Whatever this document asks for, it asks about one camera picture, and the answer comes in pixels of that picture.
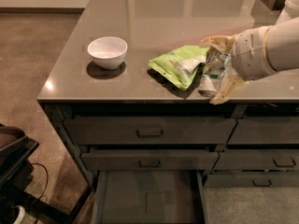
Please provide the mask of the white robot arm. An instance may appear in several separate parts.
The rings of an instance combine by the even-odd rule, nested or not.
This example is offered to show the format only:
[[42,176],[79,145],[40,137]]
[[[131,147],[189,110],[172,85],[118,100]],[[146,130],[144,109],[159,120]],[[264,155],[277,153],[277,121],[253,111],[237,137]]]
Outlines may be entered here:
[[299,59],[299,18],[270,26],[248,29],[238,35],[214,35],[200,42],[208,47],[204,71],[214,68],[208,60],[219,51],[230,57],[224,75],[210,103],[223,104],[239,84],[297,69]]

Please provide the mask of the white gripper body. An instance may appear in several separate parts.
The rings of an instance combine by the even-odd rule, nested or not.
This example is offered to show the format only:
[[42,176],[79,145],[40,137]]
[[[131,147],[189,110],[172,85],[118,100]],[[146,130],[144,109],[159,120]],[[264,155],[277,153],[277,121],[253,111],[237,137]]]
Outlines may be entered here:
[[249,29],[240,33],[231,49],[234,70],[246,80],[257,80],[274,75],[267,51],[270,26]]

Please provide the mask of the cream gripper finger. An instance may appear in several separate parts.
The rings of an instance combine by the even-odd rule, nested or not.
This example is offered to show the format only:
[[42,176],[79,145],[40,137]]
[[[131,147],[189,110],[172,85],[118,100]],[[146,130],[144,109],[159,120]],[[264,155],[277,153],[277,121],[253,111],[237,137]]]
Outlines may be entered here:
[[214,35],[200,41],[200,47],[213,47],[220,52],[229,53],[238,35]]
[[240,75],[226,74],[221,82],[217,94],[209,101],[213,105],[221,105],[229,100],[229,93],[236,87],[248,83]]

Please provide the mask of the dark robot base cart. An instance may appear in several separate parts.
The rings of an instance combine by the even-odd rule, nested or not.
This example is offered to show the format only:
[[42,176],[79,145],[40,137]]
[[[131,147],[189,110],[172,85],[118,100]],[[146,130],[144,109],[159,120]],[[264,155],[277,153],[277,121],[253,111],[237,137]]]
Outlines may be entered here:
[[28,158],[38,146],[22,129],[0,126],[0,224],[21,224],[23,220],[23,190],[32,172]]

